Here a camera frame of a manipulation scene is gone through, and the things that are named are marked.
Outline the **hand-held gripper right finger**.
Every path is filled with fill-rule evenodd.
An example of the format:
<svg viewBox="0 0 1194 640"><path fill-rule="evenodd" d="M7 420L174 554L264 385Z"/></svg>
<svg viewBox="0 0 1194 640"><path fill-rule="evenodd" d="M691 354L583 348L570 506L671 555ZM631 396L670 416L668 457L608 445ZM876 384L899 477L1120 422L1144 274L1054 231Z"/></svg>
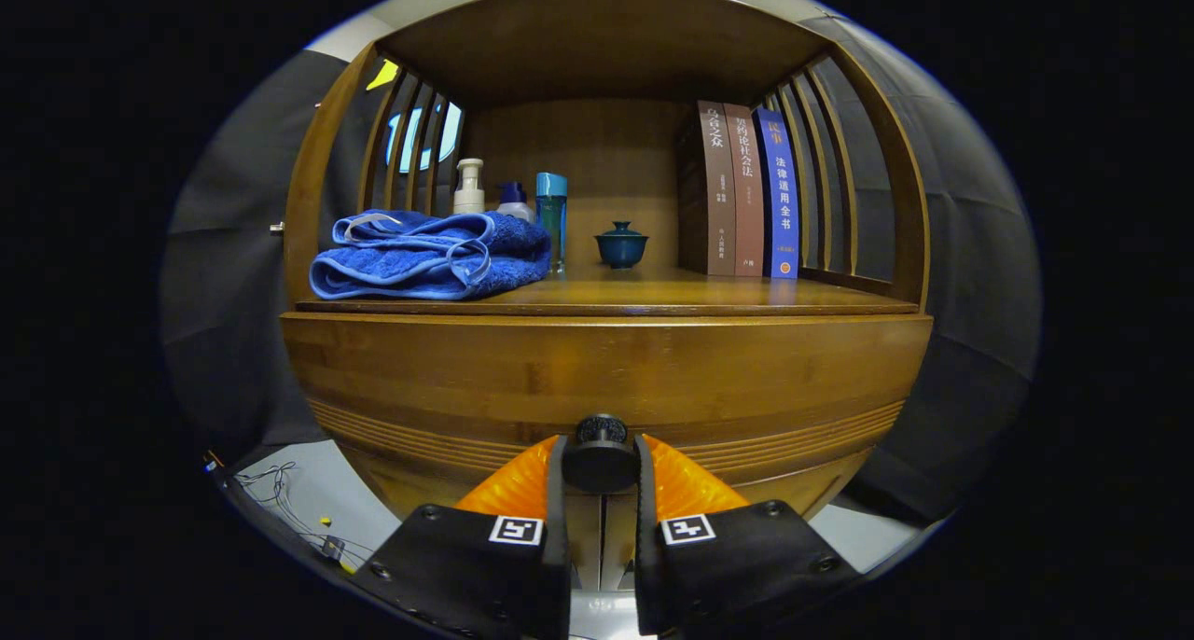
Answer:
<svg viewBox="0 0 1194 640"><path fill-rule="evenodd" d="M784 500L743 499L639 435L638 627L661 639L778 639L861 573Z"/></svg>

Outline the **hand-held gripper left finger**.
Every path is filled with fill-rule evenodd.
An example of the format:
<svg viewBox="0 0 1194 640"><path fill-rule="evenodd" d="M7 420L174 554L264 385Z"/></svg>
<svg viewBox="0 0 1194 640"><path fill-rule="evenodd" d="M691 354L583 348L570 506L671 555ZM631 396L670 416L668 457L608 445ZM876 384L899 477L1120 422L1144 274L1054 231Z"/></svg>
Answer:
<svg viewBox="0 0 1194 640"><path fill-rule="evenodd" d="M554 436L517 454L453 507L416 507L353 587L435 639L568 636L567 444Z"/></svg>

